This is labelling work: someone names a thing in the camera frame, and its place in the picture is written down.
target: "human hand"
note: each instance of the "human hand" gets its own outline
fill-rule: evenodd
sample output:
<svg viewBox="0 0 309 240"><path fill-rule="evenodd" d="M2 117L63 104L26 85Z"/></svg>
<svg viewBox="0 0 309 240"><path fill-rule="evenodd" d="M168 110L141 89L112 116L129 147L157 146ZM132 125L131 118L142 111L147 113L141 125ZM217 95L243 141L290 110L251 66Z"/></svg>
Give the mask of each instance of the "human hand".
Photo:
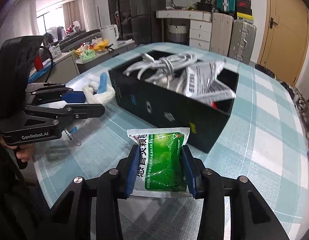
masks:
<svg viewBox="0 0 309 240"><path fill-rule="evenodd" d="M8 145L5 143L5 141L4 141L3 137L2 137L2 135L0 135L0 143L1 143L3 146L5 146L5 147L7 147L7 148L10 148L10 149L13 149L13 150L17 148L17 146L8 146ZM31 144L19 145L19 147L20 147L20 150L17 151L16 157L17 157L18 159L20 159L23 163L25 163L25 162L31 160L32 157L33 157L33 155L34 155L34 144L31 143Z"/></svg>

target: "kettle handle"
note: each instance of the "kettle handle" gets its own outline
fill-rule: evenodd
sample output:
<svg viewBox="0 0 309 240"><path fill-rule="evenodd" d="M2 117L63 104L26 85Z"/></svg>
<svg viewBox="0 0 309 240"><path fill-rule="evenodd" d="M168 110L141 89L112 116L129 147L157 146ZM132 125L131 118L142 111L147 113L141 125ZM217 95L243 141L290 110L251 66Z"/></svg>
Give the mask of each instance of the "kettle handle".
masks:
<svg viewBox="0 0 309 240"><path fill-rule="evenodd" d="M115 31L115 39L118 40L119 38L119 31L118 31L118 26L116 24L114 26L114 31Z"/></svg>

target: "wooden door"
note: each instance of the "wooden door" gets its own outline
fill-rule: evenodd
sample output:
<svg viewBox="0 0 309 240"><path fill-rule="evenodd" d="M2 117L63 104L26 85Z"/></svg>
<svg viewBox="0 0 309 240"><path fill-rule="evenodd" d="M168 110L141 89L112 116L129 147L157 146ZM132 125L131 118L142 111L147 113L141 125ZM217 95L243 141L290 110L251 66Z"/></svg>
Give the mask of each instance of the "wooden door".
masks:
<svg viewBox="0 0 309 240"><path fill-rule="evenodd" d="M308 9L302 0L271 0L270 3L269 26L259 64L294 85L308 46Z"/></svg>

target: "door lock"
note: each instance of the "door lock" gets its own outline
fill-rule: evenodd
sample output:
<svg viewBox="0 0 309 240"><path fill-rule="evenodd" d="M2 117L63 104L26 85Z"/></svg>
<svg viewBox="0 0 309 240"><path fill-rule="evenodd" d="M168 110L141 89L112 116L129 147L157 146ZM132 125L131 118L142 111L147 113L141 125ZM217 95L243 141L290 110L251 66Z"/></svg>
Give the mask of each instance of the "door lock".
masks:
<svg viewBox="0 0 309 240"><path fill-rule="evenodd" d="M271 19L270 19L270 29L273 28L273 25L275 25L275 26L278 27L278 23L274 22L274 21L273 21L273 18L271 17Z"/></svg>

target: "laundry basket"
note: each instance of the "laundry basket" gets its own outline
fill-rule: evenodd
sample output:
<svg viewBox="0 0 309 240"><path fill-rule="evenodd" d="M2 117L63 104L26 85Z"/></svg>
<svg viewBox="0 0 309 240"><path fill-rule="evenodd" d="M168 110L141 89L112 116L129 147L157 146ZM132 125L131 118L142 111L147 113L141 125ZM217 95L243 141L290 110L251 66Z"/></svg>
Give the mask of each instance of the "laundry basket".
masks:
<svg viewBox="0 0 309 240"><path fill-rule="evenodd" d="M187 26L168 26L168 41L187 45L189 36L189 28Z"/></svg>

